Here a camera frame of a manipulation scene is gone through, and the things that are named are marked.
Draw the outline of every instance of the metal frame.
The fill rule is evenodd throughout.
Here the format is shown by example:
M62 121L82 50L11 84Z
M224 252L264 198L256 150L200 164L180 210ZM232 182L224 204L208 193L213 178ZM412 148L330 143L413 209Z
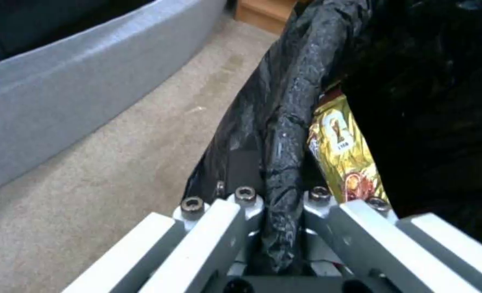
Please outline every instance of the metal frame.
M227 273L245 238L244 211L217 199L139 292L201 292Z
M399 220L396 226L482 291L482 245L434 214Z
M64 293L138 291L184 236L182 222L151 213L66 287Z

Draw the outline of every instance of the hex socket bolt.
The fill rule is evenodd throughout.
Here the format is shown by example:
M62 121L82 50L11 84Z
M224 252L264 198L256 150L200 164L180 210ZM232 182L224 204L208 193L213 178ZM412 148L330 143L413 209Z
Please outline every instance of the hex socket bolt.
M256 202L256 190L249 186L241 186L234 192L237 204L252 205Z
M315 186L308 193L308 199L314 202L327 203L332 195L323 186Z
M199 219L205 211L203 200L198 197L185 198L181 202L180 208L182 216L189 220Z
M384 217L386 217L391 210L390 204L379 197L370 197L366 199L366 203Z

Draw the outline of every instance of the crumpled plastic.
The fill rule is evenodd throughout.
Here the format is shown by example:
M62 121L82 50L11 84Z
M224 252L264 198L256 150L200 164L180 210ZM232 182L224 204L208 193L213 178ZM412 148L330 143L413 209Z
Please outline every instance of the crumpled plastic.
M184 197L224 198L240 176L230 175L237 164L256 161L244 173L261 179L267 208L258 273L297 273L300 195L320 175L307 152L308 126L335 79L396 213L436 213L482 242L482 0L297 4ZM232 164L244 156L251 159ZM226 192L217 191L219 181Z
M346 59L343 92L399 217L482 243L482 0L390 1Z
M258 267L267 273L281 272L298 259L301 167L313 109L323 78L334 72L370 17L366 0L297 4L280 39L237 94L187 181L184 197L213 202L228 195L219 195L215 186L218 181L228 186L231 154L244 149L258 154L258 176L263 181L259 193L266 206L261 237L266 261Z

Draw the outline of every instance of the grey sofa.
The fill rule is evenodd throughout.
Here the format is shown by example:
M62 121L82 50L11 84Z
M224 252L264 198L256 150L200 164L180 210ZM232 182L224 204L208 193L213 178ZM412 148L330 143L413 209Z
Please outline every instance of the grey sofa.
M0 185L96 130L177 71L200 49L225 2L157 0L0 61ZM18 42L8 42L18 50Z

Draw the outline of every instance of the bolt head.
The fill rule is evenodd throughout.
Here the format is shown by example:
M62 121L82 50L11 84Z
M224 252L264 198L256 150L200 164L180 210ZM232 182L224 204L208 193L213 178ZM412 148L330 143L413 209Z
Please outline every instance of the bolt head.
M330 192L323 186L315 186L308 193L308 199L316 202L325 202L330 200Z
M253 203L256 201L256 190L249 186L238 187L234 195L236 202Z

